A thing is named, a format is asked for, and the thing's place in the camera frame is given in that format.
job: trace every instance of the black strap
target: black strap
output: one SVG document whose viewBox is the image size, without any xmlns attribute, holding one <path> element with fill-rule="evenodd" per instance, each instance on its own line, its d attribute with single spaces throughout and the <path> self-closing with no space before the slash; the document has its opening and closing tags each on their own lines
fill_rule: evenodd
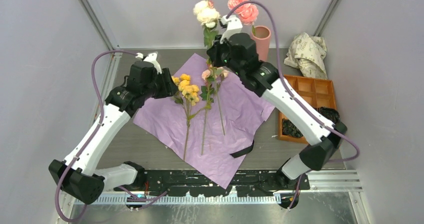
<svg viewBox="0 0 424 224">
<path fill-rule="evenodd" d="M 244 149 L 241 149 L 241 150 L 239 150 L 239 151 L 236 151 L 236 152 L 234 152 L 234 153 L 231 153 L 230 155 L 233 157 L 233 158 L 239 158 L 239 157 L 241 157 L 241 156 L 244 156 L 244 155 L 246 155 L 246 154 L 249 154 L 251 151 L 253 151 L 253 145 L 255 144 L 255 140 L 253 140 L 253 142 L 252 142 L 252 145 L 250 145 L 250 146 L 248 146 L 248 147 L 246 147 L 246 148 L 244 148 Z"/>
</svg>

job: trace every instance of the robotic arm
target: robotic arm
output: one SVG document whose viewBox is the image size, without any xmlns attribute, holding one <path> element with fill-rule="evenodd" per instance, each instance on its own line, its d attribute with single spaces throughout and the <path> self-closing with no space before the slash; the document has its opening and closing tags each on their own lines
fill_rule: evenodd
<svg viewBox="0 0 424 224">
<path fill-rule="evenodd" d="M 259 60 L 256 44 L 247 33 L 242 33 L 242 23 L 235 15 L 220 20 L 226 28 L 222 35 L 217 35 L 207 55 L 215 67 L 227 67 L 241 80 L 241 83 L 259 97 L 273 104 L 284 113 L 302 132 L 309 145 L 299 154 L 289 159 L 278 170 L 282 184 L 295 180 L 309 170 L 319 171 L 339 148 L 341 138 L 319 125 L 295 99 L 289 95 L 282 81 L 289 87 L 294 97 L 313 115 L 341 134 L 347 127 L 339 122 L 334 124 L 313 109 L 297 94 L 286 79 L 281 80 L 278 70 L 271 63 Z"/>
<path fill-rule="evenodd" d="M 171 78 L 168 68 L 161 69 L 157 54 L 137 56 L 129 71 L 127 81 L 115 87 L 105 100 L 104 119 L 101 127 L 71 166 L 62 183 L 61 189 L 85 204 L 93 203 L 103 192 L 123 185 L 141 188 L 146 182 L 145 170 L 140 165 L 127 161 L 112 168 L 96 170 L 100 158 L 118 131 L 141 108 L 148 98 L 173 96 L 178 88 Z M 48 169 L 56 184 L 67 165 L 86 143 L 99 124 L 100 117 L 94 122 L 85 137 L 63 161 L 53 160 Z"/>
</svg>

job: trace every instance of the pink flower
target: pink flower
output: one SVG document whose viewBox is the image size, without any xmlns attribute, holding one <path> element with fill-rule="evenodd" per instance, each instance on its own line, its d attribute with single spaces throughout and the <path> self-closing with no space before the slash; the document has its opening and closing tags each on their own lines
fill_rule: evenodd
<svg viewBox="0 0 424 224">
<path fill-rule="evenodd" d="M 233 8 L 235 8 L 238 4 L 245 2 L 245 1 L 249 1 L 249 0 L 228 0 L 228 8 L 230 10 L 232 10 Z M 239 8 L 237 8 L 235 10 L 236 14 L 239 14 L 240 12 L 242 12 L 243 10 L 245 10 L 246 8 L 248 8 L 249 6 L 251 6 L 250 3 L 244 4 L 242 6 L 240 6 Z"/>
<path fill-rule="evenodd" d="M 203 79 L 203 81 L 206 82 L 206 78 L 208 78 L 210 75 L 211 75 L 211 71 L 207 69 L 201 74 L 201 78 Z"/>
<path fill-rule="evenodd" d="M 250 5 L 247 8 L 244 8 L 242 12 L 238 15 L 240 16 L 240 21 L 244 25 L 253 25 L 258 17 L 259 11 L 255 5 Z"/>
</svg>

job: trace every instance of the white flower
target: white flower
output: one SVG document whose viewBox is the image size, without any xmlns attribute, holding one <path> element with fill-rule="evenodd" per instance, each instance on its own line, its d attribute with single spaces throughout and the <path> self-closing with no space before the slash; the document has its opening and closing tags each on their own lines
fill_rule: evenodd
<svg viewBox="0 0 424 224">
<path fill-rule="evenodd" d="M 220 13 L 215 10 L 215 8 L 205 8 L 199 14 L 197 14 L 197 20 L 201 22 L 202 25 L 210 22 L 214 22 L 220 18 Z"/>
<path fill-rule="evenodd" d="M 206 25 L 207 28 L 214 28 L 216 23 L 215 23 L 215 21 L 211 21 L 211 22 L 206 23 L 205 25 Z"/>
<path fill-rule="evenodd" d="M 193 13 L 195 16 L 197 16 L 203 9 L 207 8 L 209 6 L 209 2 L 207 0 L 202 0 L 196 3 L 196 5 L 193 8 Z"/>
</svg>

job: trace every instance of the crumpled paper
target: crumpled paper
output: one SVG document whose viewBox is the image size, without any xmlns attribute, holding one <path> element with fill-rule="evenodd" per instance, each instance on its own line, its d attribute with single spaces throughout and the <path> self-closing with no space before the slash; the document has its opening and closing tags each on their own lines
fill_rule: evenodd
<svg viewBox="0 0 424 224">
<path fill-rule="evenodd" d="M 194 54 L 174 76 L 188 74 L 191 76 L 190 83 L 200 88 L 204 86 L 201 74 L 206 68 L 206 59 Z M 203 155 L 201 149 L 205 112 L 201 111 L 190 121 L 185 161 L 216 184 L 227 188 L 245 158 L 245 155 L 233 158 L 230 154 L 252 145 L 256 130 L 268 119 L 274 106 L 247 90 L 233 73 L 222 82 L 218 95 L 225 135 L 221 126 L 218 99 L 215 97 L 212 109 L 207 113 Z M 203 108 L 205 104 L 205 101 L 200 101 L 191 113 Z M 172 98 L 150 98 L 138 110 L 133 122 L 157 137 L 183 159 L 186 120 L 182 106 L 174 103 Z"/>
<path fill-rule="evenodd" d="M 323 37 L 309 36 L 303 32 L 294 37 L 288 48 L 284 64 L 300 69 L 303 76 L 308 78 L 328 79 L 324 58 L 327 46 Z"/>
</svg>

